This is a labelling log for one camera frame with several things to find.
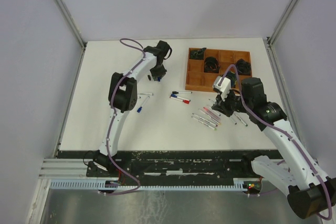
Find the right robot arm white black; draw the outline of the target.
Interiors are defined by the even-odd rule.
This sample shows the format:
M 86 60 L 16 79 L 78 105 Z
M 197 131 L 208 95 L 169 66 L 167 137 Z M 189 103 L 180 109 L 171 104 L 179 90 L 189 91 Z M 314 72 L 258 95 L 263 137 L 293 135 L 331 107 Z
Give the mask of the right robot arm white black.
M 259 78 L 244 79 L 238 90 L 231 88 L 231 80 L 219 76 L 213 83 L 217 93 L 212 109 L 227 117 L 234 112 L 246 113 L 279 151 L 288 169 L 276 165 L 266 155 L 254 154 L 242 162 L 246 177 L 256 174 L 270 181 L 287 198 L 292 211 L 301 219 L 312 215 L 332 219 L 335 206 L 335 179 L 314 161 L 305 149 L 279 104 L 269 102 Z

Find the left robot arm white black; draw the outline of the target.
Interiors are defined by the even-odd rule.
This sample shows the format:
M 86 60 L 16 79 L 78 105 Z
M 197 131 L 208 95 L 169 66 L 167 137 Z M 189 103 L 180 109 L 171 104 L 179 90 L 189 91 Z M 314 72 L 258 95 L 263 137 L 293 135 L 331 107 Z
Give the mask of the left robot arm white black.
M 109 157 L 118 151 L 118 141 L 124 122 L 129 112 L 134 109 L 138 100 L 138 81 L 148 73 L 153 81 L 161 81 L 166 75 L 164 60 L 172 54 L 171 46 L 160 40 L 154 47 L 138 47 L 126 43 L 127 39 L 120 39 L 120 43 L 142 53 L 142 57 L 123 73 L 115 72 L 111 76 L 108 101 L 110 106 L 109 123 L 104 140 L 97 151 L 93 153 L 91 164 L 98 166 L 98 171 L 105 177 L 112 176 L 116 171 L 115 162 Z

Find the pink highlighter pen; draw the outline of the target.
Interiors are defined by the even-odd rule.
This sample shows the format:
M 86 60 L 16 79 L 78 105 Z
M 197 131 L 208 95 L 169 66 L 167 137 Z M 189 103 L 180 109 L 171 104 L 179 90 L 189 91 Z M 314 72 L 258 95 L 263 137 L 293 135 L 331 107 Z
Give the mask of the pink highlighter pen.
M 209 114 L 211 117 L 216 118 L 217 120 L 220 120 L 219 116 L 216 115 L 215 113 L 213 113 L 213 112 L 212 112 L 211 110 L 209 110 L 208 108 L 203 107 L 203 109 L 204 109 L 205 112 L 206 112 L 207 114 Z

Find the magenta capped marker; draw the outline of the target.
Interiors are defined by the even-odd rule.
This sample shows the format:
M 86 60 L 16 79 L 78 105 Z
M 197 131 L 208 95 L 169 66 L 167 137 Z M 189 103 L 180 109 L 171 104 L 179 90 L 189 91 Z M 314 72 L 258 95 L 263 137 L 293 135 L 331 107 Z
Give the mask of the magenta capped marker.
M 213 126 L 213 127 L 218 127 L 218 124 L 217 124 L 217 123 L 214 123 L 214 122 L 212 122 L 212 121 L 209 121 L 209 120 L 207 120 L 207 119 L 205 119 L 205 118 L 203 118 L 203 117 L 201 117 L 201 116 L 199 116 L 199 115 L 193 114 L 192 117 L 193 117 L 193 118 L 196 118 L 196 119 L 198 119 L 198 120 L 201 120 L 201 121 L 203 121 L 203 122 L 205 122 L 205 123 L 207 123 L 207 124 L 209 124 L 209 125 L 211 125 L 211 126 Z

